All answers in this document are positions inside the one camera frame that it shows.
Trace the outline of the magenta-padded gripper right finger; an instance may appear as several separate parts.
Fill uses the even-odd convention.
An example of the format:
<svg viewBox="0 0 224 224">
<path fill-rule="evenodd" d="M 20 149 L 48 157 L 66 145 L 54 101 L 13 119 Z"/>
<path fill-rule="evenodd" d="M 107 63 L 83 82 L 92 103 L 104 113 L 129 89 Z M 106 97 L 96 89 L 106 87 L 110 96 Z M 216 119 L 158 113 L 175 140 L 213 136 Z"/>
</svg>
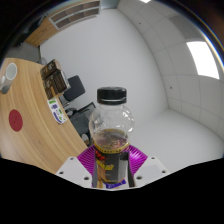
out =
<svg viewBox="0 0 224 224">
<path fill-rule="evenodd" d="M 128 154 L 128 185 L 140 188 L 157 181 L 170 172 L 156 156 L 147 156 L 138 148 L 130 145 Z"/>
</svg>

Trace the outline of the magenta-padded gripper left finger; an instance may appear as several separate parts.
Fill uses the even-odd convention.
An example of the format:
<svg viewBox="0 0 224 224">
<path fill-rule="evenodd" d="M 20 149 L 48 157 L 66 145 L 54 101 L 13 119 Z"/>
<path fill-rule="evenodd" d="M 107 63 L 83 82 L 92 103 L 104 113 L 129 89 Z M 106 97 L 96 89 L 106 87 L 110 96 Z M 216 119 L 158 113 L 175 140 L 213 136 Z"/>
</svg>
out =
<svg viewBox="0 0 224 224">
<path fill-rule="evenodd" d="M 69 157 L 56 175 L 84 188 L 96 188 L 98 174 L 95 148 L 91 146 L 77 157 Z"/>
</svg>

